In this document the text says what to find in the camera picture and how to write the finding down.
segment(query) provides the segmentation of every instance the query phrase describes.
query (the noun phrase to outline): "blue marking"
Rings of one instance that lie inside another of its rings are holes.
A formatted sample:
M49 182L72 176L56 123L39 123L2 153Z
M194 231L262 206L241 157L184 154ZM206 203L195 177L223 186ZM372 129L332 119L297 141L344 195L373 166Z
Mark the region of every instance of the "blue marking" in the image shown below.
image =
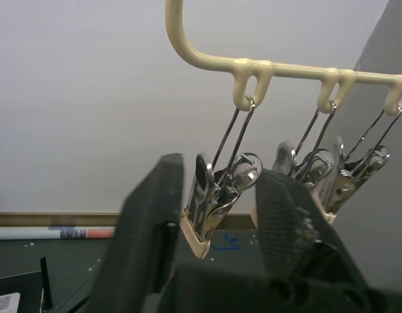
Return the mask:
M220 251L229 251L229 250L241 250L242 247L236 242L238 239L236 237L230 237L228 232L224 233L224 239L228 241L230 246L213 246L211 245L211 249L220 250Z

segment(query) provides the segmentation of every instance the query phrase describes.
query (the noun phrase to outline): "metal clothespin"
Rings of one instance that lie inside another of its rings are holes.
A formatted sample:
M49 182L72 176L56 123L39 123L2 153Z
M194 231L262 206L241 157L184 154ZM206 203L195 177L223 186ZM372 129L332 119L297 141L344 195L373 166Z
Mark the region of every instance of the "metal clothespin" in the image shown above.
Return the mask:
M374 174L385 166L388 158L390 157L390 153L385 146L381 145L381 142L401 116L402 109L399 106L397 107L397 116L390 123L375 146L368 150L365 156L360 160L346 163L351 154L353 154L353 152L356 150L357 146L359 146L369 131L382 117L383 112L374 120L371 126L360 137L347 156L345 156L343 151L343 142L341 141L341 138L337 138L337 142L333 148L335 170L318 186L319 200L324 208L325 213L336 215L340 207L348 199L350 199L366 181L368 181L372 176L374 176Z
M321 179L325 178L331 172L333 167L333 157L330 152L318 148L337 109L334 101L330 100L329 102L332 106L332 112L325 121L313 150L304 158L303 162L297 166L296 158L317 120L320 113L319 109L314 113L311 122L295 150L290 142L282 142L279 144L277 156L272 166L273 171L293 176L310 189L314 188Z
M194 254L204 258L209 250L209 240L214 229L221 223L229 210L239 199L241 193L254 185L262 171L262 161L253 153L236 157L247 125L256 105L252 98L251 109L240 130L227 167L214 171L230 131L237 119L239 110L233 114L230 124L221 140L213 162L204 153L196 158L196 169L189 201L184 207L180 226Z

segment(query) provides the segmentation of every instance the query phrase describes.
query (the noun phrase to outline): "dark floor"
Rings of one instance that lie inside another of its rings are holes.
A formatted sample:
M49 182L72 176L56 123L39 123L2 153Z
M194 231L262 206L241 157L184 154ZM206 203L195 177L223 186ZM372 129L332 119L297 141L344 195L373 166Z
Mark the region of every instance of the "dark floor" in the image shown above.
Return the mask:
M47 313L65 313L91 291L108 242L104 239L0 241L0 277L39 271L40 258L45 256L54 304ZM204 262L207 266L225 266L242 273L265 271L255 231L216 231L212 243L207 258L199 260L180 237L176 263ZM150 296L144 312L155 312L158 300L159 295Z

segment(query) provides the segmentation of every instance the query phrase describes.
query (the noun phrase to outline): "white wall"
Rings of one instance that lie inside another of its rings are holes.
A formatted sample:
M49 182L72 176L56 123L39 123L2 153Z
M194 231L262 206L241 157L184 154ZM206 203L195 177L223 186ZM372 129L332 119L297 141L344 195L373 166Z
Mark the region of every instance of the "white wall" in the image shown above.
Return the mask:
M206 53L352 68L386 3L185 0L185 28ZM271 166L280 141L298 143L318 88L274 79L240 151ZM0 1L0 211L118 211L172 152L186 157L189 187L197 152L213 158L233 110L231 75L172 49L162 0Z

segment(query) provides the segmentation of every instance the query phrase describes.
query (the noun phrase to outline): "wooden baseboard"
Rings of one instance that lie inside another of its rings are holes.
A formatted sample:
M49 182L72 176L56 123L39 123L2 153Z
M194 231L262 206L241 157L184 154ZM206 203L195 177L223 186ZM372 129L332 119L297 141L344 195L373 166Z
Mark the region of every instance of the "wooden baseboard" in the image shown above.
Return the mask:
M15 226L115 226L118 213L2 213L0 227ZM218 229L252 230L249 214L229 214Z

